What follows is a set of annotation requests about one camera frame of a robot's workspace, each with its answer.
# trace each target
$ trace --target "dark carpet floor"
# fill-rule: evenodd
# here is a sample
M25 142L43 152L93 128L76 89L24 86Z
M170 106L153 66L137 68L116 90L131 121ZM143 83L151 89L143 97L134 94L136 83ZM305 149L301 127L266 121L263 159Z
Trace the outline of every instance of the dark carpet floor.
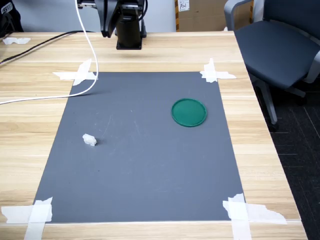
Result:
M279 129L271 133L309 240L320 240L320 78L297 86L307 103L298 105L290 93L271 89ZM269 123L261 93L262 112Z

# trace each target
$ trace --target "masking tape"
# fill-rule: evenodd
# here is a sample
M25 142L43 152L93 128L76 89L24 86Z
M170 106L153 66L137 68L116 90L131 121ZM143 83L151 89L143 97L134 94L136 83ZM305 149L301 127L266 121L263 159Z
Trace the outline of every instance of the masking tape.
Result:
M249 222L287 224L284 216L268 210L265 205L245 203L243 193L229 197L228 201L222 202L222 205L231 219L234 240L252 239Z
M60 80L74 80L73 86L79 85L84 80L95 80L96 75L89 72L92 60L84 61L78 68L77 72L53 72L54 75L60 77Z
M206 79L208 83L217 82L218 79L236 79L235 75L230 74L227 71L216 71L214 59L210 58L208 64L204 65L204 71L201 71L203 79Z
M23 38L16 38L16 37L6 37L5 39L2 39L5 45L10 45L13 43L16 44L27 44L31 38L23 37Z
M51 202L52 197L30 206L3 206L1 212L7 224L28 224L24 240L41 240L46 222L52 220Z

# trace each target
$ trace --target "chair armrest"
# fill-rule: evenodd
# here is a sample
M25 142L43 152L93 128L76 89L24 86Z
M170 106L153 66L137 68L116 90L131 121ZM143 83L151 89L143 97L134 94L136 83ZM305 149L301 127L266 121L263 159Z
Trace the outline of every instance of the chair armrest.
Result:
M234 11L237 6L251 2L251 0L228 0L224 5L224 17L228 31L235 30Z
M320 74L320 51L315 55L304 82L312 84Z

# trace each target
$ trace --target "gray chair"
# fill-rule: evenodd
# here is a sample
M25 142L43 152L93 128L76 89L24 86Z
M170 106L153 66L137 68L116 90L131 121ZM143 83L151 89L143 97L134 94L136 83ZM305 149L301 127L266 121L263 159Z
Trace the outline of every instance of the gray chair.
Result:
M227 1L224 14L229 31L235 30L235 8L250 1ZM320 0L265 0L263 21L234 34L252 84L260 88L276 130L269 85L304 98L305 92L293 84L301 80L313 83L320 74L320 46L310 39L320 39Z

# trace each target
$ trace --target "wooden desk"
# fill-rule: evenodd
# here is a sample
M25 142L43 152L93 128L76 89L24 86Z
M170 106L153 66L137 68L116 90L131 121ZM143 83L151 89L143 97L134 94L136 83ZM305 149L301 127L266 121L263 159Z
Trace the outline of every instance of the wooden desk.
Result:
M26 45L0 43L0 59L18 54L57 33L15 33ZM250 223L254 240L307 239L275 146L233 32L150 33L142 50L116 50L115 37L89 37L101 72L199 72L214 59L217 71L237 79L219 80L225 115L247 203L266 205L288 225ZM56 40L0 66L0 101L66 95L72 81L52 72L76 72L93 54L83 35ZM0 206L32 205L67 99L0 105ZM23 239L26 225L5 224L0 240ZM204 240L233 239L230 221L47 224L45 240Z

